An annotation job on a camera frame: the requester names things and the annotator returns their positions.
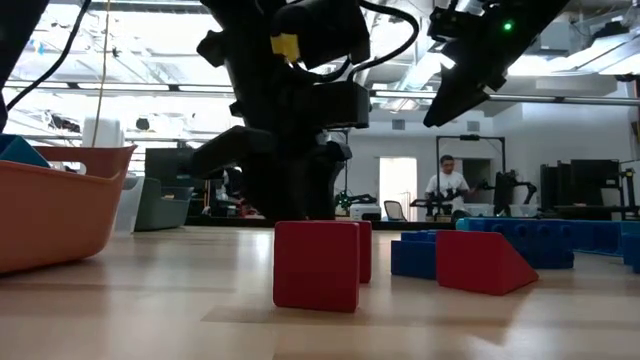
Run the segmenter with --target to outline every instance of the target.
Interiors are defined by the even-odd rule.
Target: table surface
[[[1,360],[640,359],[640,276],[578,254],[505,297],[392,277],[374,236],[356,314],[277,309],[271,230],[112,239],[93,259],[0,277]]]

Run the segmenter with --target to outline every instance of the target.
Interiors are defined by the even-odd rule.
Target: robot
[[[369,94],[354,81],[355,74],[408,49],[419,36],[418,22],[400,10],[364,0],[201,2],[223,31],[209,32],[198,53],[212,66],[226,66],[237,99],[230,111],[242,117],[245,126],[199,148],[191,175],[206,179],[235,163],[242,168],[244,198],[266,218],[334,219],[335,179],[352,154],[345,144],[325,141],[324,131],[368,127]],[[481,2],[482,15],[457,11],[457,0],[431,15],[428,35],[445,43],[442,52],[456,66],[442,70],[427,126],[441,126],[487,100],[484,88],[498,90],[504,84],[509,65],[568,0]],[[1,2],[0,90],[47,4]],[[369,32],[361,8],[399,17],[414,33],[395,51],[369,60]],[[334,73],[305,70],[343,57],[347,60]],[[349,69],[346,79],[338,81]],[[2,131],[7,111],[0,102]]]

